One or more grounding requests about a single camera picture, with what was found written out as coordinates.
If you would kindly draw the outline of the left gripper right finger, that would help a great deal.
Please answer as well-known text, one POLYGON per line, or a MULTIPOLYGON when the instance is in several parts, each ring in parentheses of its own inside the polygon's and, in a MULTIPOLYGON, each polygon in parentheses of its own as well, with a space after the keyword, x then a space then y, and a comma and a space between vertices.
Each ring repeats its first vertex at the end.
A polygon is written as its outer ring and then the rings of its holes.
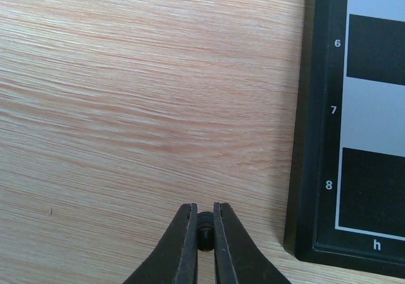
POLYGON ((228 203, 214 203, 217 283, 283 283, 284 275, 256 247, 228 203))

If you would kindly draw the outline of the black chess piece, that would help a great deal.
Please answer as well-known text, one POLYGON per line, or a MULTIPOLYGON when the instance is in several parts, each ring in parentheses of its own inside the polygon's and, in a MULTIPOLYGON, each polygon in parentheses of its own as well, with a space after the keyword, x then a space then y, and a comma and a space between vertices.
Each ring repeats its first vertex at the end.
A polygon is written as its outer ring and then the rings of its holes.
POLYGON ((212 212, 201 212, 197 215, 197 248, 210 252, 215 247, 215 224, 212 212))

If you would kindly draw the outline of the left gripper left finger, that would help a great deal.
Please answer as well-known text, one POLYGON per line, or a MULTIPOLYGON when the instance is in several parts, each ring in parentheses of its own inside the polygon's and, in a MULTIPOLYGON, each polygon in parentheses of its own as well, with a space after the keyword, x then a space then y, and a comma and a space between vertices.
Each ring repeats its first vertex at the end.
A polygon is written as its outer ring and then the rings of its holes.
POLYGON ((125 283, 197 283, 197 204, 183 204, 148 258, 125 283))

